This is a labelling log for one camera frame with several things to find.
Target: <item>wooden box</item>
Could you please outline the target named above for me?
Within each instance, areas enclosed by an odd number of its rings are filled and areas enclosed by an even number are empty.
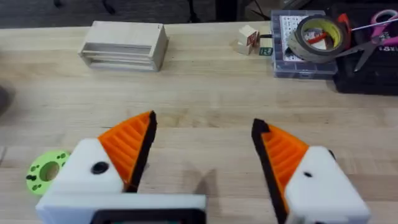
[[[167,43],[163,24],[94,21],[78,54],[91,68],[159,71]]]

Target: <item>black tray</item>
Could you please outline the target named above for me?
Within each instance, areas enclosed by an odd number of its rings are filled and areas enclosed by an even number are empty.
[[[351,28],[370,24],[372,16],[383,9],[398,10],[398,4],[334,4],[326,12],[337,18],[347,13]],[[370,41],[373,28],[354,31],[351,34],[351,47]],[[390,37],[398,35],[398,22],[393,22],[385,30]],[[362,93],[376,95],[398,95],[398,46],[378,47],[362,69],[354,72],[363,51],[337,58],[338,73],[333,77],[336,89],[341,93]]]

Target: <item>gray tape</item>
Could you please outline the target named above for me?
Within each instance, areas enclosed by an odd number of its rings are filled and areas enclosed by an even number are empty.
[[[304,31],[302,30],[302,27],[306,22],[312,19],[323,19],[334,23],[334,25],[339,29],[339,32],[341,32],[342,36],[341,42],[338,43],[337,47],[328,50],[321,50],[321,49],[318,50],[307,43],[307,41],[303,38],[302,35]],[[344,50],[346,46],[346,41],[347,41],[346,32],[344,31],[344,29],[341,27],[340,24],[333,22],[332,19],[330,19],[329,17],[316,15],[316,16],[308,16],[298,24],[297,30],[289,35],[289,38],[287,40],[287,45],[297,57],[305,61],[314,62],[314,63],[326,63],[334,60],[335,57],[341,51]]]

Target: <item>wooden cube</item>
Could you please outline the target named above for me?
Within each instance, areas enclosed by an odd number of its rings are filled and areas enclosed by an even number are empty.
[[[238,41],[244,45],[252,45],[255,43],[257,38],[257,30],[249,25],[246,25],[239,29]]]
[[[159,71],[167,43],[163,24],[94,21],[78,54],[91,68]]]
[[[238,40],[233,41],[232,47],[234,51],[244,55],[249,55],[253,49],[253,46],[251,44],[250,45],[242,44],[238,42]]]
[[[262,26],[259,29],[259,55],[272,55],[274,48],[272,47],[272,38],[261,37],[262,35],[270,35],[269,26]]]

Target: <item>green spool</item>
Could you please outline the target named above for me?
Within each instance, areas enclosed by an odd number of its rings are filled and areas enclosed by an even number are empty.
[[[27,171],[27,188],[33,194],[43,195],[68,158],[66,151],[50,151],[36,158]]]

